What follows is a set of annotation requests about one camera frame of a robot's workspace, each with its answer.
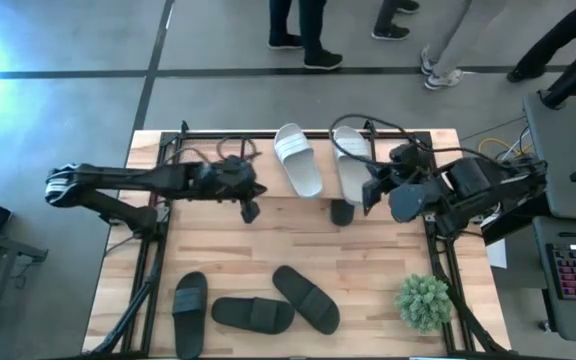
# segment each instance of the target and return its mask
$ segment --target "black pants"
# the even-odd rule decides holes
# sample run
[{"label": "black pants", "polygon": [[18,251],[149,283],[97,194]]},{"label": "black pants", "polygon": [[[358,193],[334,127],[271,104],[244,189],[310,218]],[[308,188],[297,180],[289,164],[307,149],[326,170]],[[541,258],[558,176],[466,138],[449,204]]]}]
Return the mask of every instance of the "black pants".
[{"label": "black pants", "polygon": [[[277,38],[288,33],[288,14],[292,0],[270,0],[270,36]],[[321,30],[324,24],[326,0],[299,0],[299,27],[306,50],[306,58],[321,54]]]},{"label": "black pants", "polygon": [[[555,53],[576,39],[576,9],[561,20],[548,34],[535,44],[530,51],[517,64],[517,69],[522,73],[530,74],[539,72]],[[576,60],[570,64],[566,72],[551,88],[558,86],[565,79],[576,73]]]},{"label": "black pants", "polygon": [[381,4],[381,10],[377,15],[377,22],[375,23],[375,32],[386,31],[390,29],[392,18],[395,17],[397,8],[401,0],[384,0]]}]

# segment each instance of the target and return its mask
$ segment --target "concrete floor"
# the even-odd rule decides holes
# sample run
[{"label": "concrete floor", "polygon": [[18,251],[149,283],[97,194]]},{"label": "concrete floor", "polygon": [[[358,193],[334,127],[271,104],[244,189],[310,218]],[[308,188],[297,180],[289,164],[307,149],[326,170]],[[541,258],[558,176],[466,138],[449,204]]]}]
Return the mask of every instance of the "concrete floor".
[{"label": "concrete floor", "polygon": [[[52,358],[81,349],[108,227],[92,212],[48,206],[45,175],[68,162],[122,166],[135,123],[176,129],[187,120],[194,129],[260,129],[290,121],[327,128],[339,115],[364,112],[409,128],[456,128],[467,147],[490,136],[513,142],[525,126],[521,121],[470,135],[521,116],[521,96],[558,77],[550,73],[517,86],[502,72],[576,0],[509,0],[463,60],[467,66],[502,68],[469,74],[459,87],[437,93],[425,91],[423,77],[410,69],[454,6],[421,2],[419,15],[397,17],[413,31],[401,43],[370,38],[378,0],[331,0],[326,12],[324,43],[343,52],[347,66],[401,68],[408,75],[204,73],[144,80],[151,64],[267,69],[299,67],[301,59],[299,53],[266,49],[265,0],[177,0],[158,64],[151,58],[166,0],[0,0],[0,77],[9,78],[0,79],[0,204],[15,213],[10,234],[50,249],[47,261],[28,271],[24,289],[11,285],[6,292],[0,359]],[[552,64],[575,56],[576,41]],[[140,107],[151,85],[149,104]],[[515,350],[576,359],[576,343],[535,327],[544,318],[539,293],[501,284],[499,292]]]}]

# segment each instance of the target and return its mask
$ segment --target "wooden table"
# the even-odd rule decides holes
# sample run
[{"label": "wooden table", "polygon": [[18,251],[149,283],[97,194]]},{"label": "wooden table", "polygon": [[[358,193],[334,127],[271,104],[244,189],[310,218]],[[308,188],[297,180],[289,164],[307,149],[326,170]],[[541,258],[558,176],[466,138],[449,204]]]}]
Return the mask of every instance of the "wooden table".
[{"label": "wooden table", "polygon": [[[454,130],[429,131],[436,149],[459,145]],[[160,135],[161,131],[136,132],[127,167],[155,166]],[[206,274],[209,306],[222,296],[282,299],[271,277],[284,264],[311,279],[337,303],[341,312],[337,332],[322,335],[296,315],[288,331],[267,336],[219,325],[208,312],[202,357],[445,355],[440,332],[421,335],[409,329],[393,306],[407,276],[432,273],[422,221],[396,223],[384,201],[368,217],[357,210],[352,225],[337,227],[328,214],[329,199],[341,198],[329,140],[311,140],[324,181],[320,200],[295,198],[272,150],[272,140],[255,143],[264,154],[254,167],[258,182],[268,192],[258,199],[261,215],[253,224],[242,222],[238,204],[174,203],[150,355],[175,357],[171,309],[175,286],[184,274],[197,270]],[[378,159],[387,160],[390,149],[399,143],[377,140]],[[214,145],[215,141],[184,141],[184,146],[195,146],[211,159],[217,158]],[[226,152],[238,149],[236,143],[224,147]],[[460,152],[438,153],[436,161],[440,166],[460,156]],[[182,160],[193,157],[184,153]],[[143,206],[148,194],[122,191],[120,198]],[[129,235],[127,228],[114,227],[108,246]],[[105,258],[84,350],[99,344],[126,309],[138,249],[139,242],[132,241]],[[470,308],[495,340],[510,348],[484,242],[463,236],[456,242],[456,253]],[[141,339],[142,322],[143,316],[138,317],[135,344]],[[458,348],[462,348],[456,316],[452,325]]]}]

